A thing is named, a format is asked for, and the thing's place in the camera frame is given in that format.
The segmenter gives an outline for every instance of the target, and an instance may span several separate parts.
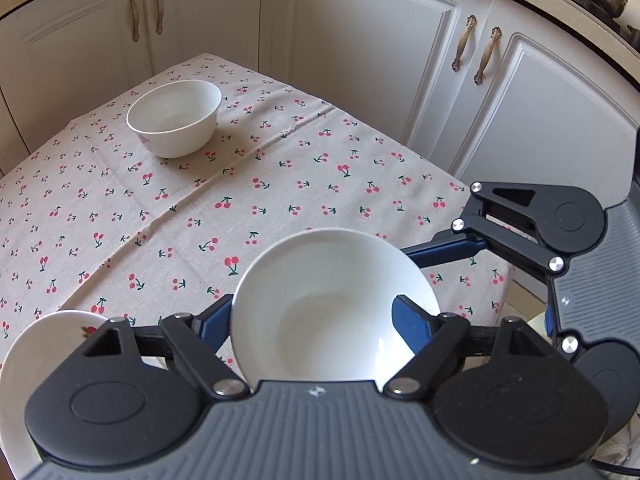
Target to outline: gold cabinet handle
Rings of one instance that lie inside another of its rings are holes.
[[[456,50],[456,59],[454,59],[453,63],[451,63],[451,68],[453,69],[453,72],[457,72],[458,70],[460,70],[460,58],[462,57],[462,54],[464,54],[466,42],[469,39],[471,30],[476,26],[477,22],[478,20],[476,20],[476,17],[474,15],[471,15],[466,19],[465,31],[462,33],[462,36],[460,36],[460,41],[458,41],[458,49]]]
[[[162,34],[162,20],[164,20],[164,1],[156,0],[156,9],[158,10],[158,21],[156,22],[156,34]]]
[[[498,39],[501,37],[502,31],[500,27],[494,27],[491,31],[491,37],[489,38],[489,43],[484,50],[484,54],[482,54],[482,59],[480,60],[480,66],[478,67],[478,71],[474,76],[474,83],[477,85],[482,84],[482,80],[484,79],[484,69],[486,68],[489,60],[491,59],[491,54],[494,52],[494,46],[498,42]]]
[[[133,34],[131,39],[133,41],[137,41],[140,39],[140,35],[138,33],[138,26],[140,25],[140,13],[138,12],[138,4],[136,0],[129,0],[131,4],[131,15],[133,16]]]

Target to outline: cherry print tablecloth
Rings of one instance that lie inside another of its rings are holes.
[[[127,109],[189,78],[220,87],[218,129],[190,156],[157,158],[127,128]],[[0,181],[0,363],[29,323],[57,309],[136,325],[199,312],[286,235],[342,226],[401,248],[447,228],[467,197],[333,105],[196,57],[72,121]],[[494,323],[510,272],[486,251],[426,270],[441,309],[475,324]],[[220,356],[235,367],[228,342]]]

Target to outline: tablecloth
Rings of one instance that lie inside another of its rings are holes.
[[[127,109],[189,78],[222,91],[218,127],[198,152],[157,158],[128,129]],[[0,181],[0,363],[57,309],[132,325],[197,313],[286,235],[341,226],[402,248],[448,228],[467,197],[328,102],[203,54],[71,121]],[[483,251],[424,272],[443,311],[493,324],[511,267]],[[220,358],[235,368],[229,342]]]

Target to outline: kitchen floor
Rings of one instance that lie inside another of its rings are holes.
[[[529,321],[541,312],[544,312],[545,308],[545,304],[533,294],[531,294],[526,288],[523,288],[515,282],[511,282],[511,285],[507,292],[506,302],[502,306],[502,310],[500,311],[500,316],[498,319],[502,319],[505,316],[518,316],[526,321]],[[12,476],[11,471],[9,470],[9,466],[7,465],[4,455],[1,451],[0,480],[14,480],[14,477]]]

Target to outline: silver screw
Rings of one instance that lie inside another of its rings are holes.
[[[573,354],[577,349],[578,349],[578,340],[574,336],[569,335],[564,339],[562,339],[562,351],[565,354]]]
[[[389,389],[396,395],[411,395],[420,389],[420,383],[411,377],[398,377],[389,383]]]
[[[549,269],[553,272],[560,272],[564,269],[564,260],[560,256],[554,256],[549,260]]]
[[[233,397],[244,392],[244,383],[238,379],[221,379],[213,384],[213,391],[225,397]]]
[[[456,218],[452,223],[451,223],[451,228],[454,231],[462,231],[462,229],[465,228],[465,222],[463,221],[462,218]]]

